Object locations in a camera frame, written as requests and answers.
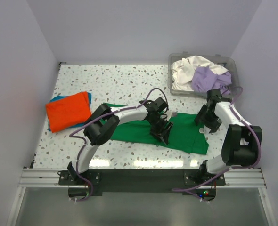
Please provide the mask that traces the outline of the green t shirt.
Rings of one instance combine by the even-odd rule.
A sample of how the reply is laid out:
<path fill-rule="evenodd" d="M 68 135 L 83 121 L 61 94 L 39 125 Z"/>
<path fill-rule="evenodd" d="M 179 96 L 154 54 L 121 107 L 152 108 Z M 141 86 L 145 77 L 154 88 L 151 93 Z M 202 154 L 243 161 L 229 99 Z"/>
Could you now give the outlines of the green t shirt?
<path fill-rule="evenodd" d="M 170 119 L 173 126 L 170 131 L 168 145 L 156 140 L 150 134 L 151 125 L 146 120 L 131 121 L 119 125 L 111 136 L 111 139 L 123 142 L 158 145 L 186 153 L 205 155 L 207 154 L 209 145 L 205 135 L 200 133 L 200 129 L 204 126 L 203 124 L 197 126 L 194 123 L 195 117 L 194 114 L 177 113 L 176 116 Z"/>

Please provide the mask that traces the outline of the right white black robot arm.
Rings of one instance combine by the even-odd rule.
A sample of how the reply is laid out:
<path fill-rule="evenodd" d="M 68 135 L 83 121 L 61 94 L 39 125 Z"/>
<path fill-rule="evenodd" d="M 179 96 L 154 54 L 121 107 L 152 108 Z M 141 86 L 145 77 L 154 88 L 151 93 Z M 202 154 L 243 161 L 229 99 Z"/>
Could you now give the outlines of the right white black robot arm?
<path fill-rule="evenodd" d="M 204 161 L 199 167 L 201 175 L 218 175 L 230 169 L 251 168 L 261 158 L 262 129 L 246 121 L 235 109 L 234 100 L 223 97 L 220 90 L 207 91 L 207 103 L 196 115 L 196 125 L 203 124 L 210 133 L 220 125 L 227 129 L 221 154 Z"/>

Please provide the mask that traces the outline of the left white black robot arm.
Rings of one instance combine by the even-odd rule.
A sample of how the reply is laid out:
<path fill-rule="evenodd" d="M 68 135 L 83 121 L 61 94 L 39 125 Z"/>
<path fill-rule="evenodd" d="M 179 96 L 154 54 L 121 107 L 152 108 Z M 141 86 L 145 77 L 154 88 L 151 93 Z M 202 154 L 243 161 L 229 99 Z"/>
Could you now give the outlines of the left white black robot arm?
<path fill-rule="evenodd" d="M 111 139 L 118 126 L 132 121 L 147 121 L 150 134 L 157 141 L 167 145 L 173 123 L 165 110 L 168 104 L 162 98 L 155 101 L 143 100 L 138 106 L 110 107 L 100 105 L 87 119 L 84 126 L 70 134 L 71 138 L 84 140 L 84 145 L 72 160 L 67 170 L 73 181 L 84 180 L 89 164 L 97 149 Z"/>

